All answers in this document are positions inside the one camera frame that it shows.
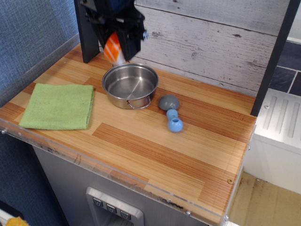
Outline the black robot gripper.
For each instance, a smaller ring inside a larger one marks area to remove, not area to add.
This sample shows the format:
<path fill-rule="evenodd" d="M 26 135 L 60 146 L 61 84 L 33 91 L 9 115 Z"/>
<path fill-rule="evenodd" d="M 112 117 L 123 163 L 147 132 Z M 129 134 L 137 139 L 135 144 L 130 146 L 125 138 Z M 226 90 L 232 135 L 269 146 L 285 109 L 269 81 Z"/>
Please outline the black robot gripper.
<path fill-rule="evenodd" d="M 141 40 L 148 38 L 148 32 L 143 24 L 145 17 L 133 0 L 81 0 L 80 4 L 103 49 L 116 32 L 126 61 L 141 51 Z"/>

